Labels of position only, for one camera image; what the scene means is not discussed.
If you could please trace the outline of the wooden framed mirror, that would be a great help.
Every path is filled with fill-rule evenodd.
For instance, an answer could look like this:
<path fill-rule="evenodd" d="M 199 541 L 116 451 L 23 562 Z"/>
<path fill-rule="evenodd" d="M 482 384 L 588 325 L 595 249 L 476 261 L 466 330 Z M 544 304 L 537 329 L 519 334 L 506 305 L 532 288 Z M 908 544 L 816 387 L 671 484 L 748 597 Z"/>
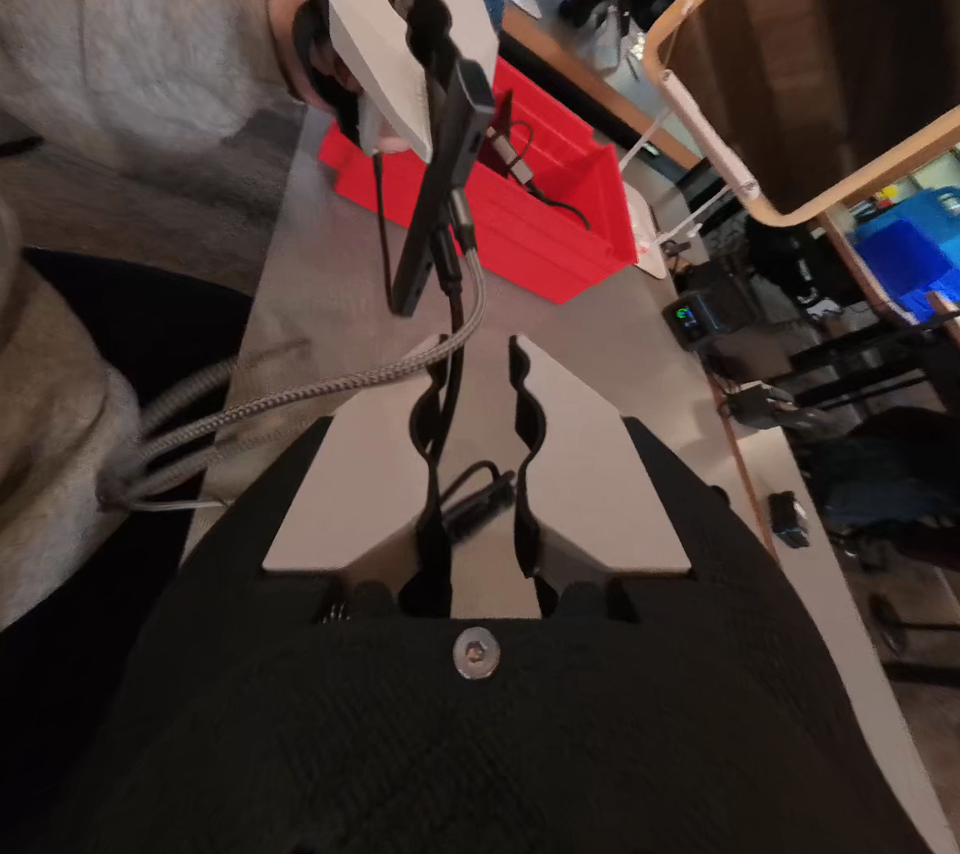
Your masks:
<path fill-rule="evenodd" d="M 675 0 L 646 35 L 788 227 L 958 145 L 959 0 Z"/>

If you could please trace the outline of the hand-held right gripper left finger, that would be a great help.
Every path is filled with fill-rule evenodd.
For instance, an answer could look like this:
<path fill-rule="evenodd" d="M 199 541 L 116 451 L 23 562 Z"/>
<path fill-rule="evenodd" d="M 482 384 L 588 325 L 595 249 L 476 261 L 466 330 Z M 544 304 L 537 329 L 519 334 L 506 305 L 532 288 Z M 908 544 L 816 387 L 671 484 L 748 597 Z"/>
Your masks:
<path fill-rule="evenodd" d="M 262 568 L 385 585 L 409 608 L 447 608 L 450 538 L 430 447 L 449 362 L 358 390 L 332 416 Z"/>

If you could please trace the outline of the person's grey sweater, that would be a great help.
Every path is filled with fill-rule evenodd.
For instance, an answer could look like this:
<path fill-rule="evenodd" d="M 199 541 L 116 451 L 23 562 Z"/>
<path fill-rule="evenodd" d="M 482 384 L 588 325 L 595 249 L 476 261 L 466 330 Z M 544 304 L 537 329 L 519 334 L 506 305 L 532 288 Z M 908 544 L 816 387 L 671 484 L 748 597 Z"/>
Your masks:
<path fill-rule="evenodd" d="M 119 526 L 97 482 L 141 409 L 238 354 L 301 122 L 119 171 L 47 143 L 2 159 L 3 631 Z"/>

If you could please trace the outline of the black power station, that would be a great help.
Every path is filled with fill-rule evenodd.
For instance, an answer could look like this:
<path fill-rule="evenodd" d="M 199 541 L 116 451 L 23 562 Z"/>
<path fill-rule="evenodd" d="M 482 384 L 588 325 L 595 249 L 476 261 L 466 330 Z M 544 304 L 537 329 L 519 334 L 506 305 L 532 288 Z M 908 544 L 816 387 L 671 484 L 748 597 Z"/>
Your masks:
<path fill-rule="evenodd" d="M 720 339 L 752 326 L 759 315 L 744 296 L 711 288 L 685 292 L 663 309 L 662 317 L 683 350 L 703 353 Z"/>

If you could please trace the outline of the small black box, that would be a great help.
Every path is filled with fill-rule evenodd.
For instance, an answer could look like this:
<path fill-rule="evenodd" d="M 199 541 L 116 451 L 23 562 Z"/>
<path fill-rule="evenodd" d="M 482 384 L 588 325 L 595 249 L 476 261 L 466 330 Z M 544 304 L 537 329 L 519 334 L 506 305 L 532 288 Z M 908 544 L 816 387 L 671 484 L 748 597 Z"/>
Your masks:
<path fill-rule="evenodd" d="M 797 495 L 791 490 L 772 493 L 767 506 L 772 534 L 791 549 L 810 546 L 808 517 Z"/>

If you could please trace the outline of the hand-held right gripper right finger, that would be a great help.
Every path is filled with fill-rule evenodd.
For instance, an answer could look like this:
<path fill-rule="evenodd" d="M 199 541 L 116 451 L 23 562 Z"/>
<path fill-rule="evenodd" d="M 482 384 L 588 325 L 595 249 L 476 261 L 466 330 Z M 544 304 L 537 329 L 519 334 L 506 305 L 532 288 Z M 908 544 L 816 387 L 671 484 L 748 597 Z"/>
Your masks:
<path fill-rule="evenodd" d="M 525 334 L 509 343 L 518 474 L 514 552 L 550 588 L 678 579 L 690 559 L 620 411 Z"/>

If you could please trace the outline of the stack of blue bins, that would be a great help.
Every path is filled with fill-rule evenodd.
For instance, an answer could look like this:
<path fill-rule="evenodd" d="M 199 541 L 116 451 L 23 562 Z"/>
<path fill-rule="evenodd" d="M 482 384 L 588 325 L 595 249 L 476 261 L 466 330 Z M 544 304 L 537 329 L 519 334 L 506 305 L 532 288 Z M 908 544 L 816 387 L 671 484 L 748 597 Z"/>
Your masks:
<path fill-rule="evenodd" d="M 959 303 L 959 189 L 925 189 L 862 224 L 853 248 L 900 308 L 932 316 L 936 293 Z"/>

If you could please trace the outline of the grey usb adapter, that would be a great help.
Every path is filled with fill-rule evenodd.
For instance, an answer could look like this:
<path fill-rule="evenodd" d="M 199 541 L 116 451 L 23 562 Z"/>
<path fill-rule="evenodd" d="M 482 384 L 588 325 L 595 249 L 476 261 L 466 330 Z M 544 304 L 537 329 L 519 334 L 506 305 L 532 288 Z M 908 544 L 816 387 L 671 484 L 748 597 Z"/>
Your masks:
<path fill-rule="evenodd" d="M 592 232 L 593 225 L 578 208 L 570 203 L 551 198 L 537 185 L 534 177 L 534 171 L 526 161 L 526 154 L 529 152 L 534 143 L 534 127 L 525 119 L 515 119 L 512 121 L 510 132 L 517 127 L 524 128 L 528 134 L 528 138 L 522 149 L 517 149 L 512 140 L 510 140 L 513 147 L 517 151 L 517 155 L 514 160 L 510 162 L 510 174 L 507 178 L 512 179 L 530 197 L 538 202 L 546 205 L 549 208 L 568 212 L 570 215 L 576 218 L 580 224 L 582 224 L 586 231 Z"/>

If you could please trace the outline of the red plastic bin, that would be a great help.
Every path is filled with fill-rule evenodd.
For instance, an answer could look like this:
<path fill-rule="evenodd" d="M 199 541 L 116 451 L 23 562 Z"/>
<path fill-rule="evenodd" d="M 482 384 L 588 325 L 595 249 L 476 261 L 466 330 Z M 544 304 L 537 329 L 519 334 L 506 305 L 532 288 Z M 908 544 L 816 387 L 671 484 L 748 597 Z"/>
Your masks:
<path fill-rule="evenodd" d="M 562 207 L 536 199 L 485 143 L 465 185 L 480 259 L 489 272 L 562 305 L 637 259 L 618 155 L 502 57 L 493 93 L 494 128 L 525 150 L 534 187 Z M 584 215 L 590 229 L 566 206 Z"/>

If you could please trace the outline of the person's left hand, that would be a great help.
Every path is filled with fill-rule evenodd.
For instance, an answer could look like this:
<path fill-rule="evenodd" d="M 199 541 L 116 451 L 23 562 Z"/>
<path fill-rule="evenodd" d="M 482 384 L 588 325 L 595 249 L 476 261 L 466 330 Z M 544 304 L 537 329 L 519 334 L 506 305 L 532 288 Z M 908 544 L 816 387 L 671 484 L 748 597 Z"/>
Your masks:
<path fill-rule="evenodd" d="M 308 0 L 267 0 L 267 17 L 278 67 L 289 92 L 299 102 L 325 114 L 333 108 L 315 90 L 294 42 L 294 20 Z"/>

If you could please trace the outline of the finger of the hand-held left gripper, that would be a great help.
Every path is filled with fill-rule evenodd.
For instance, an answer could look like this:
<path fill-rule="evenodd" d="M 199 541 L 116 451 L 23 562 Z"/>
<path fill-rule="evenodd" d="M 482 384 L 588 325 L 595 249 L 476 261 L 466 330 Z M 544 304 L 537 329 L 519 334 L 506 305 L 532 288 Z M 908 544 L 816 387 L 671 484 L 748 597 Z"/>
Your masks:
<path fill-rule="evenodd" d="M 426 72 L 407 43 L 407 26 L 390 0 L 329 0 L 333 50 L 361 87 L 358 145 L 379 149 L 388 125 L 424 163 L 433 154 Z"/>
<path fill-rule="evenodd" d="M 494 84 L 498 35 L 484 0 L 413 0 L 409 50 L 420 69 L 419 95 L 446 91 L 460 61 L 479 65 L 487 84 Z"/>

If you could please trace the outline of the dark grey usb hub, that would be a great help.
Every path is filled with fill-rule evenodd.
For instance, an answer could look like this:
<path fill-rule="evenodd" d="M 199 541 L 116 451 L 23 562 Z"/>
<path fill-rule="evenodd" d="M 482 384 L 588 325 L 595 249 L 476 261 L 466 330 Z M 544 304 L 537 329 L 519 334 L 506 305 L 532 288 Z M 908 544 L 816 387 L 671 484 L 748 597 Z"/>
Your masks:
<path fill-rule="evenodd" d="M 392 281 L 390 308 L 398 317 L 414 316 L 431 271 L 438 273 L 446 295 L 462 281 L 454 243 L 467 250 L 476 248 L 475 230 L 465 213 L 465 188 L 495 108 L 491 83 L 481 65 L 455 55 L 438 109 L 433 156 Z"/>

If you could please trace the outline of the person's left forearm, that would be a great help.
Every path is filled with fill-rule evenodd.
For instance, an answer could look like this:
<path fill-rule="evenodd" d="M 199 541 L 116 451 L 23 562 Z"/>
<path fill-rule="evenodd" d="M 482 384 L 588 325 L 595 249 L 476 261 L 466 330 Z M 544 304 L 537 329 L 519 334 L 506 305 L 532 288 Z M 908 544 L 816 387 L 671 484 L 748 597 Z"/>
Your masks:
<path fill-rule="evenodd" d="M 268 0 L 1 0 L 2 117 L 104 164 L 204 151 L 289 97 Z"/>

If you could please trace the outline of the white mirror stand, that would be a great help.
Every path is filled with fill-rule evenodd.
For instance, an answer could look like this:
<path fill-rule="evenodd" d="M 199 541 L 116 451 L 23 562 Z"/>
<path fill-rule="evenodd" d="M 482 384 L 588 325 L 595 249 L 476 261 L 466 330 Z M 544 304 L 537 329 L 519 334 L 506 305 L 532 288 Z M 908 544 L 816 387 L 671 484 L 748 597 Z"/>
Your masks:
<path fill-rule="evenodd" d="M 665 280 L 668 274 L 666 247 L 678 236 L 691 239 L 699 234 L 702 221 L 722 202 L 756 200 L 760 187 L 738 155 L 726 145 L 702 109 L 694 100 L 685 84 L 671 69 L 662 69 L 656 79 L 664 108 L 655 117 L 650 128 L 619 162 L 621 176 L 626 175 L 629 165 L 640 153 L 652 144 L 653 134 L 658 132 L 669 117 L 675 117 L 693 136 L 701 149 L 702 160 L 718 177 L 720 186 L 709 188 L 707 198 L 694 201 L 688 206 L 687 215 L 676 225 L 660 227 L 654 212 L 653 201 L 622 181 L 633 244 L 633 265 L 655 280 Z"/>

